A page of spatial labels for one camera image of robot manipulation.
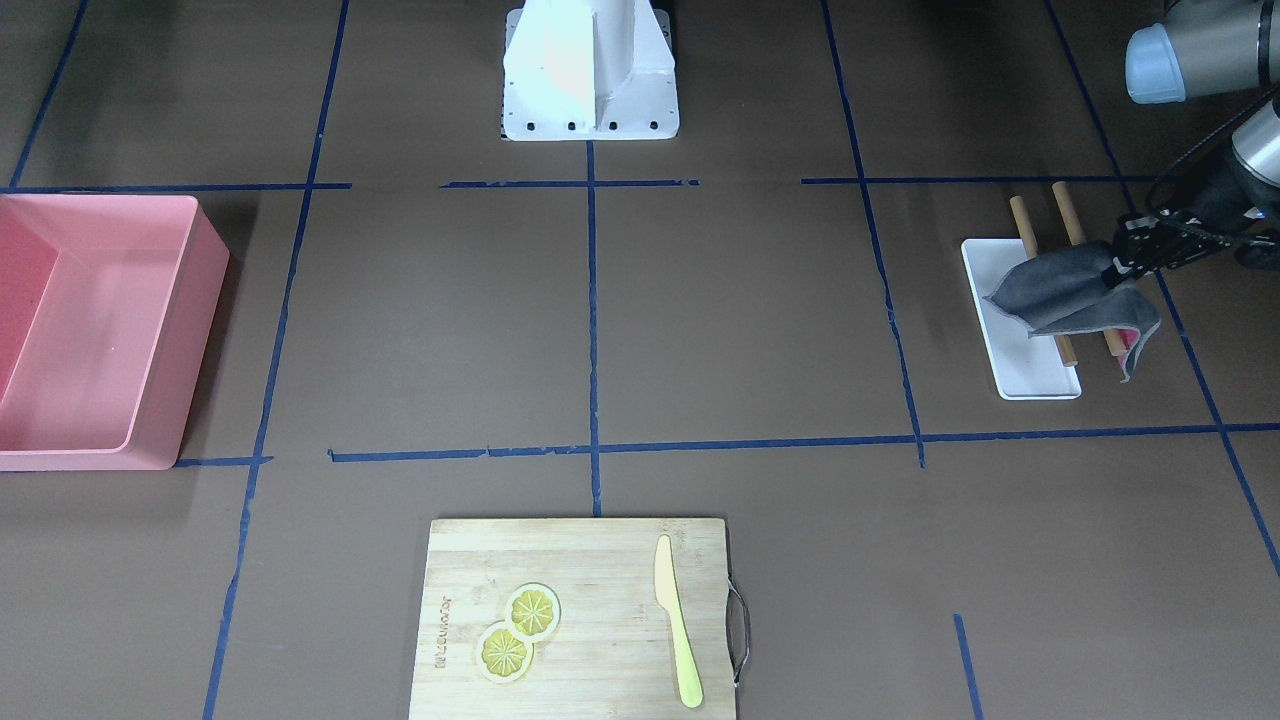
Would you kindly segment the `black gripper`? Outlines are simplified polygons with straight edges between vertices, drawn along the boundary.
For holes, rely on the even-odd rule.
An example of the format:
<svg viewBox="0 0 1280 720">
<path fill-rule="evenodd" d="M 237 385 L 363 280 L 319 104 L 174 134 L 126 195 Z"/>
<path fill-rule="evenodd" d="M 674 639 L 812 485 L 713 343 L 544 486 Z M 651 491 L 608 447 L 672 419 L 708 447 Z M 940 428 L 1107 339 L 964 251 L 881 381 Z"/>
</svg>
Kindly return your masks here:
<svg viewBox="0 0 1280 720">
<path fill-rule="evenodd" d="M 1204 223 L 1189 210 L 1130 213 L 1117 219 L 1110 243 L 1111 261 L 1101 274 L 1115 290 L 1162 269 L 1178 269 L 1225 249 L 1251 242 L 1251 211 L 1233 213 L 1219 223 Z"/>
</svg>

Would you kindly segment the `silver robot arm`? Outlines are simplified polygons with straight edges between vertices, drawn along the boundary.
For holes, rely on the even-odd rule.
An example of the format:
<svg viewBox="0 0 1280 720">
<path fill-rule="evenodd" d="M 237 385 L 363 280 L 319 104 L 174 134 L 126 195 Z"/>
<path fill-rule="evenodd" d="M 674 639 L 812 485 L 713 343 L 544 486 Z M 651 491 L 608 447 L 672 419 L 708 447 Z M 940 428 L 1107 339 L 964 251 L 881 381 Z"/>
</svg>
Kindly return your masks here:
<svg viewBox="0 0 1280 720">
<path fill-rule="evenodd" d="M 1275 1 L 1167 1 L 1160 23 L 1130 37 L 1134 102 L 1258 96 L 1156 176 L 1143 213 L 1117 220 L 1107 287 L 1224 250 L 1243 266 L 1277 268 L 1277 33 Z"/>
</svg>

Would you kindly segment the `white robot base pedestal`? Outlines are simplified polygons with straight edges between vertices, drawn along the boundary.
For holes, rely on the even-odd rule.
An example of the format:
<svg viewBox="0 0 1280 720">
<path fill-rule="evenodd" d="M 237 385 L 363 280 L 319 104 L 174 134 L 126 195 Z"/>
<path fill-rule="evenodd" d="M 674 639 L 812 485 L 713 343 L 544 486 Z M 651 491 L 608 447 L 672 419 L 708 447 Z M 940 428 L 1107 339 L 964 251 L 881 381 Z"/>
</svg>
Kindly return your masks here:
<svg viewBox="0 0 1280 720">
<path fill-rule="evenodd" d="M 500 132 L 515 142 L 678 135 L 672 1 L 526 1 L 506 15 Z"/>
</svg>

